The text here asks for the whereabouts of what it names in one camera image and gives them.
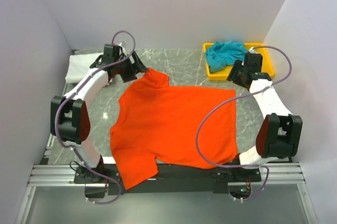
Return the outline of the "orange t-shirt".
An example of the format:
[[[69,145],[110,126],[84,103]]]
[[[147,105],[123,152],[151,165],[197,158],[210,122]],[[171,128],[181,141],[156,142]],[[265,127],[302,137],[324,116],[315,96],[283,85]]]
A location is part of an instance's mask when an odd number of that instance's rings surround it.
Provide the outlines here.
[[[171,86],[149,69],[119,99],[110,147],[124,187],[155,176],[157,161],[210,169],[237,155],[234,90]]]

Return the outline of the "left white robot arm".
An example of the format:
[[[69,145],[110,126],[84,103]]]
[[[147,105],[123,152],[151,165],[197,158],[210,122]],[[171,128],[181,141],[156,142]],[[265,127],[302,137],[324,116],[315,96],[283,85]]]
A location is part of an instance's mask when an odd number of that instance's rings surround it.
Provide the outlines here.
[[[90,140],[87,107],[115,76],[120,75],[123,82],[130,82],[137,79],[138,73],[147,71],[135,51],[127,54],[121,45],[106,44],[103,53],[89,66],[75,88],[51,100],[51,134],[62,147],[75,152],[80,165],[88,168],[86,176],[94,183],[105,178],[105,169],[101,167],[102,156]]]

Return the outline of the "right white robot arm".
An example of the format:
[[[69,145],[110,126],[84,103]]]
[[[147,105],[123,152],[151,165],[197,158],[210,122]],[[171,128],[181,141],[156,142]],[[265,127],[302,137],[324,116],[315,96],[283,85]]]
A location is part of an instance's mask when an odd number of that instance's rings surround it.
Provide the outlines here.
[[[227,78],[253,95],[264,117],[255,146],[240,153],[237,158],[239,163],[231,168],[231,175],[236,181],[245,180],[250,174],[249,169],[294,157],[298,152],[302,118],[285,107],[271,77],[262,72],[262,63],[261,54],[247,52],[244,60],[235,61]]]

